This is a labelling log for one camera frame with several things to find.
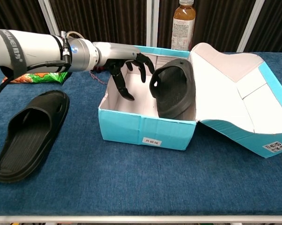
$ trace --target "bottle label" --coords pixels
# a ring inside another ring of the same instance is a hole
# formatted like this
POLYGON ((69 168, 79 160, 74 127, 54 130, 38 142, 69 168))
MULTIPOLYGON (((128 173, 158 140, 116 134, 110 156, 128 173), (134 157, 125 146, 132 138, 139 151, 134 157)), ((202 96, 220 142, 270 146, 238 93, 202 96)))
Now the bottle label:
POLYGON ((173 19, 171 49, 190 51, 194 20, 173 19))

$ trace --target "table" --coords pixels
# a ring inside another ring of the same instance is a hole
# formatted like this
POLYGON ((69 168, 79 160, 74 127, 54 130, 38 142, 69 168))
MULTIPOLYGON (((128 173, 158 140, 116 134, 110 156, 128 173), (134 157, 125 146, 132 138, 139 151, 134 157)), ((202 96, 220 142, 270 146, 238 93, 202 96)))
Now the table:
MULTIPOLYGON (((282 84, 282 53, 257 54, 282 84)), ((79 72, 63 85, 3 90, 0 151, 8 122, 35 96, 63 90, 70 108, 46 163, 0 184, 0 222, 282 222, 282 154, 264 159, 202 124, 186 151, 104 141, 105 88, 79 72)))

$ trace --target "dark curtain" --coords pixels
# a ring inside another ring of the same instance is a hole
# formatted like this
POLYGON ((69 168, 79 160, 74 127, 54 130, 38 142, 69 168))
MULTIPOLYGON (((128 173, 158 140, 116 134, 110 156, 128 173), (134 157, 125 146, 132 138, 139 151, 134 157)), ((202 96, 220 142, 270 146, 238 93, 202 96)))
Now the dark curtain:
MULTIPOLYGON (((172 21, 179 1, 160 0, 158 46, 171 47, 172 21)), ((221 52, 235 52, 255 1, 195 0, 192 46, 206 42, 221 52)))
POLYGON ((0 29, 49 34, 38 0, 0 0, 0 29))
POLYGON ((90 41, 146 44, 146 0, 50 0, 60 30, 90 41))
POLYGON ((245 52, 282 52, 282 0, 265 0, 245 52))

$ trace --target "white label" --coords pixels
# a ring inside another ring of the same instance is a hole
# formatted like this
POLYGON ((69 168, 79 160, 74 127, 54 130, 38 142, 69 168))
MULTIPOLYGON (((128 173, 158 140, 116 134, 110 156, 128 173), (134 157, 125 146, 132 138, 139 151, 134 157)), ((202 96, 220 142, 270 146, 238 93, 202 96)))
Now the white label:
POLYGON ((160 146, 161 143, 162 143, 162 141, 159 141, 159 140, 156 140, 156 139, 151 139, 151 138, 148 138, 148 137, 144 137, 142 142, 146 143, 146 144, 156 145, 156 146, 160 146))
POLYGON ((282 143, 272 142, 270 144, 264 145, 263 148, 275 153, 282 150, 282 143))
POLYGON ((173 19, 171 49, 188 51, 191 49, 191 39, 194 28, 194 20, 173 19))

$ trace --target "snack bag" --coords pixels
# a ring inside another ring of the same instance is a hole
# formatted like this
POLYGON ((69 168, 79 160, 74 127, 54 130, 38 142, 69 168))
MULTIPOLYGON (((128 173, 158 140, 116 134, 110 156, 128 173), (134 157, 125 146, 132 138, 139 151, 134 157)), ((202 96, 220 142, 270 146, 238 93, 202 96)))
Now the snack bag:
POLYGON ((11 81, 11 83, 43 83, 43 82, 60 82, 63 83, 71 73, 34 73, 34 74, 24 74, 15 80, 11 81))

